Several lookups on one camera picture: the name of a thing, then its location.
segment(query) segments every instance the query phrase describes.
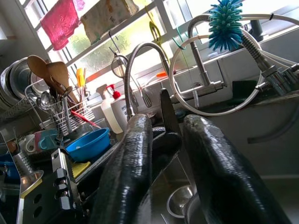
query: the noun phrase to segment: blue bowl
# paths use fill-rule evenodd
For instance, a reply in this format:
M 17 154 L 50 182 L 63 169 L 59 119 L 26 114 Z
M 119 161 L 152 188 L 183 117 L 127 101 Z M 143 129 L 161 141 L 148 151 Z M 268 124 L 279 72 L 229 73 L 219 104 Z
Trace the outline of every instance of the blue bowl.
M 89 160 L 102 153 L 110 144 L 109 128 L 102 128 L 77 139 L 66 147 L 71 158 L 77 162 Z
M 7 178 L 17 180 L 20 178 L 19 172 L 15 167 L 13 158 L 10 154 L 0 156 L 0 167 L 7 167 Z

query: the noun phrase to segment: white hose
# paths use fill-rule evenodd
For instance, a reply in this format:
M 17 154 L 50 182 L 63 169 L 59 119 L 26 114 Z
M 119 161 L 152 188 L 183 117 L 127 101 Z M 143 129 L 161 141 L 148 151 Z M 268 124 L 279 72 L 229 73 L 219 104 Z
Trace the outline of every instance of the white hose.
M 296 62 L 287 60 L 287 59 L 285 59 L 285 58 L 282 58 L 282 57 L 279 57 L 279 56 L 277 56 L 277 55 L 271 54 L 271 53 L 269 53 L 269 52 L 267 52 L 267 51 L 264 51 L 264 50 L 260 50 L 260 52 L 261 52 L 263 55 L 266 55 L 266 56 L 268 56 L 268 57 L 270 57 L 270 58 L 272 58 L 272 59 L 279 60 L 279 61 L 281 61 L 281 62 L 284 62 L 284 63 L 288 64 L 288 65 L 295 65 L 295 64 L 297 64 Z
M 255 46 L 258 49 L 261 49 L 260 44 L 255 40 L 255 38 L 253 36 L 251 36 L 245 30 L 243 30 L 243 33 L 255 44 Z M 182 44 L 182 47 L 184 48 L 187 44 L 189 44 L 189 43 L 191 43 L 193 41 L 196 41 L 197 39 L 202 39 L 202 38 L 208 38 L 208 35 L 198 35 L 198 36 L 192 37 L 192 38 L 188 39 L 187 41 L 185 41 Z M 188 110 L 190 110 L 190 111 L 192 111 L 192 112 L 194 112 L 196 114 L 202 115 L 202 116 L 222 116 L 222 115 L 227 115 L 227 114 L 236 112 L 236 111 L 242 109 L 243 107 L 245 107 L 246 105 L 248 105 L 253 100 L 253 98 L 258 94 L 259 90 L 254 89 L 253 92 L 250 94 L 250 96 L 243 103 L 241 103 L 240 105 L 236 106 L 235 108 L 233 108 L 231 110 L 228 110 L 228 111 L 225 111 L 225 112 L 207 113 L 207 112 L 203 112 L 203 111 L 195 109 L 194 107 L 192 107 L 189 104 L 187 104 L 187 102 L 181 97 L 181 95 L 179 94 L 179 92 L 178 92 L 178 90 L 176 88 L 176 81 L 175 81 L 174 76 L 173 76 L 173 71 L 174 71 L 174 64 L 176 62 L 176 59 L 177 59 L 178 54 L 180 53 L 180 51 L 181 51 L 181 49 L 178 48 L 175 51 L 175 53 L 173 54 L 173 58 L 171 60 L 170 70 L 169 70 L 169 79 L 170 79 L 170 85 L 171 85 L 172 91 L 174 92 L 175 97 Z M 264 77 L 262 76 L 262 74 L 260 74 L 260 77 L 259 77 L 259 80 L 257 82 L 257 85 L 260 85 L 263 82 L 264 82 Z
M 299 21 L 291 17 L 277 14 L 241 14 L 243 17 L 241 20 L 269 20 L 272 17 L 272 20 L 283 20 L 287 22 L 294 23 L 299 26 Z

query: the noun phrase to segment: wooden spatula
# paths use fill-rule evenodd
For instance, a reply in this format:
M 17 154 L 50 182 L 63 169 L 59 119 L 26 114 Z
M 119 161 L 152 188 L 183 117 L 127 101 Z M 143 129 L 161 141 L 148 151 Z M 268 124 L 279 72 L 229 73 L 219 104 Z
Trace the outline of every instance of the wooden spatula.
M 46 65 L 46 68 L 51 75 L 51 77 L 65 88 L 68 88 L 69 85 L 69 73 L 65 63 L 63 62 L 53 62 Z M 70 92 L 70 97 L 78 104 L 78 100 L 73 92 Z
M 47 69 L 47 63 L 42 58 L 36 55 L 30 55 L 27 58 L 27 64 L 30 70 L 38 77 L 44 79 L 46 84 L 50 88 L 56 90 L 59 94 L 63 95 L 64 90 L 59 85 L 57 85 L 55 82 L 52 81 L 51 76 Z

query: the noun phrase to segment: white wall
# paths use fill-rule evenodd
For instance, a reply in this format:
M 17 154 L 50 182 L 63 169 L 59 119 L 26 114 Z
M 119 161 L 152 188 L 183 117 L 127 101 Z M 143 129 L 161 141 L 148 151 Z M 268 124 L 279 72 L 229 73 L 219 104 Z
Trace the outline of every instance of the white wall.
M 9 27 L 16 36 L 16 41 L 1 58 L 2 66 L 9 66 L 12 62 L 27 57 L 31 54 L 48 58 L 37 34 L 25 19 L 20 9 L 19 0 L 0 0 L 0 14 L 6 19 Z

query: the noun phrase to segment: hanging rag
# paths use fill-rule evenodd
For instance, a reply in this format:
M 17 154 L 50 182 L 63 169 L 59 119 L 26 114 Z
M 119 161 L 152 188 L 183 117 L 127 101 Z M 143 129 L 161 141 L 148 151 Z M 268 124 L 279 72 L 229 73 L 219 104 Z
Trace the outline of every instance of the hanging rag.
M 96 43 L 109 30 L 138 12 L 133 0 L 101 0 L 81 17 L 85 33 L 91 44 Z
M 59 0 L 43 17 L 41 25 L 54 50 L 60 50 L 68 43 L 67 38 L 74 34 L 79 18 L 72 0 Z
M 74 2 L 74 6 L 77 11 L 83 10 L 83 8 L 85 6 L 84 0 L 73 0 L 73 2 Z

